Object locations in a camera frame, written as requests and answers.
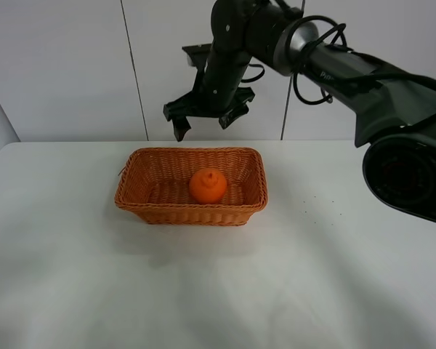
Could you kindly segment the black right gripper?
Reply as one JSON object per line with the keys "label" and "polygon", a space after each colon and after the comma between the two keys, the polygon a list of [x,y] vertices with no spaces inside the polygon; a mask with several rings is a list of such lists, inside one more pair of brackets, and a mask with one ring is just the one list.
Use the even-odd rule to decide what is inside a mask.
{"label": "black right gripper", "polygon": [[250,60],[247,52],[225,52],[211,44],[206,65],[197,69],[192,90],[163,107],[177,142],[182,142],[191,129],[187,116],[219,119],[221,128],[226,129],[249,112],[247,103],[254,99],[254,92],[240,83]]}

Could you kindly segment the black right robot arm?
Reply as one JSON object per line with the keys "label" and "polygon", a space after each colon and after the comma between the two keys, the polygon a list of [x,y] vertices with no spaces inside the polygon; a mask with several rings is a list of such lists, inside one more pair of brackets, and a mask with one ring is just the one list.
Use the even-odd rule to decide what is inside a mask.
{"label": "black right robot arm", "polygon": [[355,113],[355,146],[367,148],[363,176],[375,197],[436,222],[436,80],[356,52],[344,29],[284,1],[216,1],[212,43],[185,48],[197,70],[193,89],[163,113],[182,140],[191,116],[227,128],[247,114],[251,59],[292,79],[305,76],[322,103],[338,100]]}

